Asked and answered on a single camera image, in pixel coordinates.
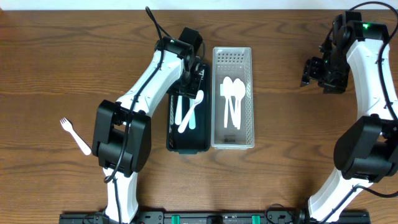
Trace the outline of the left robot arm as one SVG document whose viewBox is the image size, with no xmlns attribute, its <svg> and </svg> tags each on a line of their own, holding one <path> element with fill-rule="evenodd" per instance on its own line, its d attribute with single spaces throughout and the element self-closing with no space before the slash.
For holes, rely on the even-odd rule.
<svg viewBox="0 0 398 224">
<path fill-rule="evenodd" d="M 184 28 L 180 37 L 161 37 L 152 61 L 136 84 L 117 101 L 104 100 L 96 112 L 92 153 L 103 168 L 108 186 L 104 215 L 110 223 L 131 223 L 138 211 L 137 175 L 151 150 L 151 118 L 167 93 L 193 100 L 182 119 L 183 131 L 194 109 L 205 97 L 201 90 L 203 38 Z"/>
</svg>

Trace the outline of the white plastic fork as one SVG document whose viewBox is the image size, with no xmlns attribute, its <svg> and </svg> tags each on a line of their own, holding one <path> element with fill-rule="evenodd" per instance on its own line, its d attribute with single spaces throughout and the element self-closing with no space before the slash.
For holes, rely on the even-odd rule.
<svg viewBox="0 0 398 224">
<path fill-rule="evenodd" d="M 62 118 L 60 120 L 60 124 L 62 125 L 62 128 L 69 132 L 72 135 L 72 138 L 75 140 L 75 142 L 77 143 L 78 147 L 81 149 L 82 153 L 84 153 L 84 155 L 88 156 L 91 154 L 91 149 L 90 147 L 87 145 L 86 142 L 84 142 L 84 140 L 75 132 L 72 123 L 67 120 L 66 118 Z"/>
<path fill-rule="evenodd" d="M 175 111 L 175 124 L 179 126 L 182 122 L 182 96 L 179 95 L 177 98 L 177 107 Z"/>
</svg>

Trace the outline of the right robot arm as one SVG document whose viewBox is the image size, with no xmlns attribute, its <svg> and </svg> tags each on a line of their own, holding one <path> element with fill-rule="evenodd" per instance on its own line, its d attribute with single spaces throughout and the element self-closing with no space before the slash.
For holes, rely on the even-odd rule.
<svg viewBox="0 0 398 224">
<path fill-rule="evenodd" d="M 307 60 L 302 85 L 316 80 L 325 93 L 343 93 L 353 77 L 357 120 L 336 142 L 334 168 L 295 223 L 356 223 L 344 209 L 362 191 L 397 172 L 397 95 L 389 66 L 392 34 L 384 24 L 364 22 L 360 12 L 335 18 L 320 46 L 322 57 Z"/>
</svg>

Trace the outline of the mint green plastic fork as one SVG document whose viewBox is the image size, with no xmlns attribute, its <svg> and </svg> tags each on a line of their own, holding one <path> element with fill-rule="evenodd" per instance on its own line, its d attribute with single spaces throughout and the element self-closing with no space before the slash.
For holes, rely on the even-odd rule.
<svg viewBox="0 0 398 224">
<path fill-rule="evenodd" d="M 193 99 L 190 98 L 189 99 L 189 103 L 190 103 L 190 107 L 192 107 Z M 193 112 L 191 114 L 191 117 L 190 117 L 189 122 L 188 122 L 188 127 L 189 127 L 189 129 L 195 129 L 196 128 L 195 110 L 193 110 Z"/>
</svg>

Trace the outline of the white plastic spoon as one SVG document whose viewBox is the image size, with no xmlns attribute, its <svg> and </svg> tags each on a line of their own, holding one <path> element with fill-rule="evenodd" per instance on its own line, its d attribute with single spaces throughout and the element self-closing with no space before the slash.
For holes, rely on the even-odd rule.
<svg viewBox="0 0 398 224">
<path fill-rule="evenodd" d="M 189 120 L 190 120 L 190 118 L 191 118 L 191 116 L 192 116 L 192 114 L 194 112 L 195 107 L 197 105 L 199 105 L 203 101 L 203 98 L 204 98 L 204 92 L 203 92 L 203 90 L 199 90 L 197 95 L 196 95 L 196 98 L 192 100 L 191 107 L 189 108 L 189 110 L 186 113 L 184 119 L 182 119 L 182 122 L 181 122 L 181 124 L 178 127 L 178 132 L 179 133 L 183 133 L 185 131 L 185 129 L 187 127 L 187 124 L 188 124 L 188 122 L 189 122 Z"/>
<path fill-rule="evenodd" d="M 235 79 L 234 83 L 235 89 L 235 127 L 237 129 L 241 128 L 241 100 L 245 97 L 246 87 L 245 84 L 240 79 Z"/>
<path fill-rule="evenodd" d="M 225 97 L 224 106 L 224 128 L 228 127 L 228 110 L 229 110 L 229 99 L 230 99 L 230 87 L 233 84 L 230 77 L 225 77 L 223 80 L 223 96 Z"/>
<path fill-rule="evenodd" d="M 231 108 L 231 119 L 233 120 L 234 126 L 239 129 L 239 118 L 237 117 L 237 92 L 239 91 L 239 79 L 235 79 L 235 81 L 231 82 L 229 86 L 229 101 Z M 235 104 L 232 103 L 232 97 L 235 98 Z"/>
</svg>

